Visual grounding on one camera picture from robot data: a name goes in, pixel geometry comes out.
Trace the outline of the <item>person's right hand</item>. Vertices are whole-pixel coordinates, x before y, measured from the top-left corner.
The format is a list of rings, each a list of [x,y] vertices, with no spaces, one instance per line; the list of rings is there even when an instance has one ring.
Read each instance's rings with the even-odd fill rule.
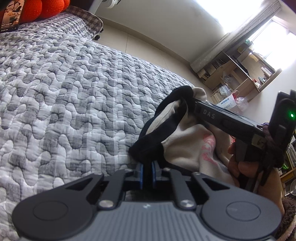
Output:
[[[237,178],[240,174],[248,177],[255,178],[259,163],[257,162],[236,162],[235,159],[235,143],[232,143],[228,148],[228,153],[232,155],[228,163],[228,171],[233,176],[236,186],[239,186]],[[281,181],[280,175],[276,169],[273,169],[264,186],[260,186],[257,189],[257,194],[261,195],[274,204],[277,205],[281,214],[285,213],[285,209],[281,199]]]

